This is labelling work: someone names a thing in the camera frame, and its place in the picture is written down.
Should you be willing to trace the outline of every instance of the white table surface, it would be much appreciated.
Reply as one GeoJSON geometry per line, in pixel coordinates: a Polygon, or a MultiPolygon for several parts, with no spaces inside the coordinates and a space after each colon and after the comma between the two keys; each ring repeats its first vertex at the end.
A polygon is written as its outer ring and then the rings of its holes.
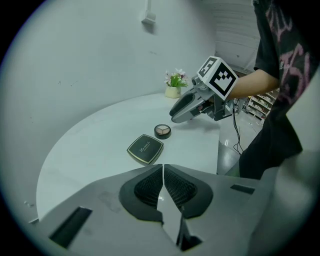
{"type": "Polygon", "coordinates": [[[202,114],[173,123],[169,111],[176,99],[153,94],[108,106],[83,119],[54,145],[38,178],[36,205],[41,220],[50,210],[86,185],[143,167],[127,152],[142,134],[166,124],[171,136],[154,164],[177,164],[216,174],[220,126],[202,114]]]}

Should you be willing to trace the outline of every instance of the person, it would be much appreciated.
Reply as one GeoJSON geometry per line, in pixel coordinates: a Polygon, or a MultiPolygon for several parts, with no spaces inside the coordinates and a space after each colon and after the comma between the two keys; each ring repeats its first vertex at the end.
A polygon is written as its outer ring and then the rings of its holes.
{"type": "Polygon", "coordinates": [[[247,97],[238,99],[238,107],[237,107],[236,112],[235,112],[237,115],[239,115],[241,113],[246,100],[247,100],[247,97]]]}
{"type": "Polygon", "coordinates": [[[319,47],[308,28],[317,20],[308,4],[287,1],[254,0],[260,34],[254,72],[238,79],[228,98],[243,98],[279,88],[279,94],[262,130],[241,154],[226,175],[260,179],[263,172],[279,166],[302,146],[286,117],[290,107],[308,87],[318,65],[319,47]]]}

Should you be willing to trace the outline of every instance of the small flower pot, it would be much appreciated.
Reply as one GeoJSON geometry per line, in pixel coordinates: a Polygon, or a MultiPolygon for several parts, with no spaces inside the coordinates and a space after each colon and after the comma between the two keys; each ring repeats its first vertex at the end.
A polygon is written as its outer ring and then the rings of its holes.
{"type": "Polygon", "coordinates": [[[180,98],[181,96],[181,87],[171,87],[167,86],[165,89],[165,94],[166,97],[176,99],[180,98]]]}

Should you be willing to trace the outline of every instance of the gold trim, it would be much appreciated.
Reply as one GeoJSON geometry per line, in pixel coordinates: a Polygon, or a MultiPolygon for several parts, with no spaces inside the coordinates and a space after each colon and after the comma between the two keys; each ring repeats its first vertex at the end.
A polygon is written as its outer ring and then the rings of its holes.
{"type": "Polygon", "coordinates": [[[137,139],[127,148],[126,151],[127,151],[129,154],[131,154],[134,158],[140,160],[141,162],[146,163],[146,164],[150,164],[150,163],[155,159],[155,157],[159,154],[159,151],[163,148],[163,146],[164,146],[164,144],[163,144],[161,141],[157,140],[156,138],[151,137],[151,136],[146,135],[146,134],[142,134],[139,138],[137,138],[137,139]],[[142,160],[141,158],[137,157],[135,154],[133,154],[133,153],[130,151],[130,148],[132,147],[132,145],[133,145],[137,140],[139,140],[142,136],[147,136],[147,137],[149,137],[149,138],[151,138],[151,139],[153,139],[153,140],[155,140],[155,141],[157,141],[157,142],[159,142],[159,143],[161,144],[161,146],[159,147],[159,150],[156,152],[156,154],[154,155],[154,157],[153,157],[149,162],[147,162],[147,161],[145,161],[145,160],[142,160]]]}

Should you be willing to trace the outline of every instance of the black rubber grip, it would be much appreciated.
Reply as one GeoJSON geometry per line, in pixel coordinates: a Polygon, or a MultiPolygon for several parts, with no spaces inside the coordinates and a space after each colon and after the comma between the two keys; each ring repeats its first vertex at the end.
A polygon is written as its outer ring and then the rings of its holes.
{"type": "Polygon", "coordinates": [[[162,164],[130,179],[122,185],[119,201],[137,219],[163,223],[157,210],[159,193],[163,186],[162,164]]]}
{"type": "Polygon", "coordinates": [[[207,183],[170,164],[164,165],[164,185],[185,219],[201,216],[214,197],[207,183]]]}

